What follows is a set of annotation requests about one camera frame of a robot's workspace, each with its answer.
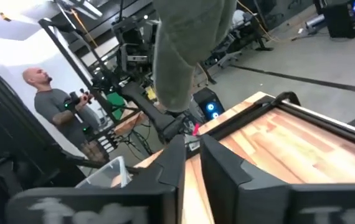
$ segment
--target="computer tower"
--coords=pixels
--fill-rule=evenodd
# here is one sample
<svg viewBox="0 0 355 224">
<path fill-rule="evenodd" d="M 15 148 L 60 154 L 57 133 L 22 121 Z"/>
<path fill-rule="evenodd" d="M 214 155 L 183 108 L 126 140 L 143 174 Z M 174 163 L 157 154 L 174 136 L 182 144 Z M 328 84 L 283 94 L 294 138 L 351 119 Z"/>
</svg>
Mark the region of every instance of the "computer tower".
<svg viewBox="0 0 355 224">
<path fill-rule="evenodd" d="M 327 5 L 323 14 L 330 37 L 355 38 L 355 1 Z"/>
<path fill-rule="evenodd" d="M 216 93 L 208 87 L 198 91 L 193 97 L 207 121 L 217 118 L 225 111 Z"/>
</svg>

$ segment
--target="man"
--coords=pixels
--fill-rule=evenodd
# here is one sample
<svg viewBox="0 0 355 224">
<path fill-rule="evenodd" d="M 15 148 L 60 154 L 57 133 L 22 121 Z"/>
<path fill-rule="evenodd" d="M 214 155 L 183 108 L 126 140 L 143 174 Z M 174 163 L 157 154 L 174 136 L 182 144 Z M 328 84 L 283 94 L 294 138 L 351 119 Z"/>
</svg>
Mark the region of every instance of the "man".
<svg viewBox="0 0 355 224">
<path fill-rule="evenodd" d="M 34 99 L 35 110 L 48 122 L 52 123 L 74 146 L 81 150 L 90 160 L 107 162 L 107 152 L 95 141 L 86 141 L 83 124 L 70 110 L 64 107 L 64 100 L 69 95 L 64 91 L 52 88 L 52 78 L 41 68 L 28 68 L 22 73 L 26 83 L 35 87 L 37 93 Z M 79 116 L 94 129 L 98 128 L 95 113 L 87 106 L 90 96 L 80 97 L 80 103 L 75 106 Z"/>
</svg>

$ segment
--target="white container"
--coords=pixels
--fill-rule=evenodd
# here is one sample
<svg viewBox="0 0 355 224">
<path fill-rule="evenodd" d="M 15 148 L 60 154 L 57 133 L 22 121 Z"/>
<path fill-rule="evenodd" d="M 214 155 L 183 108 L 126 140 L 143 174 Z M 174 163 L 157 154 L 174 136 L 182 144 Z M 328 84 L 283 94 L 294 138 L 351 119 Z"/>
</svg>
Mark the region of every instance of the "white container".
<svg viewBox="0 0 355 224">
<path fill-rule="evenodd" d="M 123 157 L 119 156 L 88 176 L 75 188 L 124 187 L 131 180 L 132 178 L 125 168 Z"/>
</svg>

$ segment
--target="wooden platform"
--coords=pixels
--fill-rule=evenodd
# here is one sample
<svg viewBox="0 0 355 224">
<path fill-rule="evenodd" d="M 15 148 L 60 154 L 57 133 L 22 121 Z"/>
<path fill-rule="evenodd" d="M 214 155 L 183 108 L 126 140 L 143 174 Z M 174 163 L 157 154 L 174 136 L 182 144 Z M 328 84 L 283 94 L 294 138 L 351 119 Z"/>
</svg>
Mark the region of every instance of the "wooden platform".
<svg viewBox="0 0 355 224">
<path fill-rule="evenodd" d="M 199 132 L 206 133 L 265 95 L 256 93 L 200 127 Z M 220 143 L 288 183 L 355 183 L 353 143 L 278 109 L 236 131 Z M 158 154 L 138 166 L 148 166 Z M 186 161 L 184 187 L 183 223 L 213 223 L 198 155 Z"/>
<path fill-rule="evenodd" d="M 161 105 L 159 103 L 155 103 L 154 105 L 159 110 L 161 109 Z M 135 103 L 132 101 L 127 103 L 126 107 L 137 108 Z M 133 110 L 128 110 L 128 109 L 123 110 L 121 119 L 129 116 L 132 113 L 133 113 Z M 130 117 L 129 119 L 127 119 L 126 121 L 117 125 L 114 129 L 114 132 L 116 135 L 121 136 L 123 134 L 130 132 L 135 126 L 140 125 L 143 121 L 146 121 L 146 120 L 148 120 L 148 117 L 142 111 L 140 111 L 139 113 L 137 113 L 137 114 L 133 115 L 132 117 Z"/>
</svg>

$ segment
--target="gray t-shirt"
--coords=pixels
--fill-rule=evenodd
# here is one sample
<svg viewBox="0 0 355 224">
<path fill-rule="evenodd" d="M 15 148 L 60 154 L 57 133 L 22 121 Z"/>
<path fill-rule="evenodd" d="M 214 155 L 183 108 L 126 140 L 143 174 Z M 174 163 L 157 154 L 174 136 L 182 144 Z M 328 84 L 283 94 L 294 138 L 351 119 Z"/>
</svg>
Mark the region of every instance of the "gray t-shirt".
<svg viewBox="0 0 355 224">
<path fill-rule="evenodd" d="M 42 115 L 48 122 L 53 123 L 53 117 L 65 111 L 64 100 L 70 96 L 59 89 L 52 89 L 50 91 L 41 91 L 36 93 L 34 104 L 35 110 Z M 79 116 L 87 124 L 94 129 L 98 128 L 98 120 L 96 114 L 85 106 L 78 112 Z M 85 142 L 85 135 L 83 133 L 84 124 L 82 124 L 77 117 L 73 117 L 70 121 L 61 126 L 55 126 L 74 146 L 81 148 L 82 143 Z"/>
</svg>

